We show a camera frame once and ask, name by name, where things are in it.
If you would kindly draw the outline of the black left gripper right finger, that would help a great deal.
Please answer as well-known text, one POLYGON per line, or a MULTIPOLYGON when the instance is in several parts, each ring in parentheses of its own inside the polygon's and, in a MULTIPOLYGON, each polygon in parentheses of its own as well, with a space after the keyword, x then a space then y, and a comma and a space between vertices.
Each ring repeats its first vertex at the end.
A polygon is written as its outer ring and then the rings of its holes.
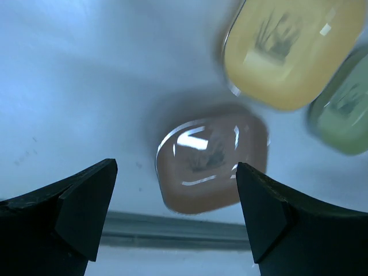
POLYGON ((262 275, 366 275, 367 214, 320 201, 239 163, 237 189, 262 275))

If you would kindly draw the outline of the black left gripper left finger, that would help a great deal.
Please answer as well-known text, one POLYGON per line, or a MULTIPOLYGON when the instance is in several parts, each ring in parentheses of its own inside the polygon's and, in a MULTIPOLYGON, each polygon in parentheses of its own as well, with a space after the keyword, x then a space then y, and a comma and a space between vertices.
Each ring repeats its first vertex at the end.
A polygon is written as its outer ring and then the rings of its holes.
POLYGON ((115 159, 1 201, 1 275, 84 275, 97 258, 115 159))

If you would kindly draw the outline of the brown panda plate front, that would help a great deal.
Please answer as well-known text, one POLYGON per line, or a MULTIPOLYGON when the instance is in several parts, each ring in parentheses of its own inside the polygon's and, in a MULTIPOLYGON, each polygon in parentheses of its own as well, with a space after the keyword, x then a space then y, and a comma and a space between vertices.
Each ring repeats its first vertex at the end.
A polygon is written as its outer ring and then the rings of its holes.
POLYGON ((176 126, 155 156, 164 204, 200 214, 238 203, 238 163, 265 173, 268 145, 264 121, 241 106, 221 106, 176 126))

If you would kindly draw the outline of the yellow panda plate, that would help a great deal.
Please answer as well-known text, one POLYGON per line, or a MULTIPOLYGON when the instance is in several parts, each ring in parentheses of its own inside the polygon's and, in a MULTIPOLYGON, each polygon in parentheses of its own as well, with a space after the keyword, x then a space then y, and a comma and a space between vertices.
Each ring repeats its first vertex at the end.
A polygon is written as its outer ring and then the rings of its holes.
POLYGON ((222 49, 234 95, 297 110, 325 88, 365 27, 366 1, 244 1, 222 49))

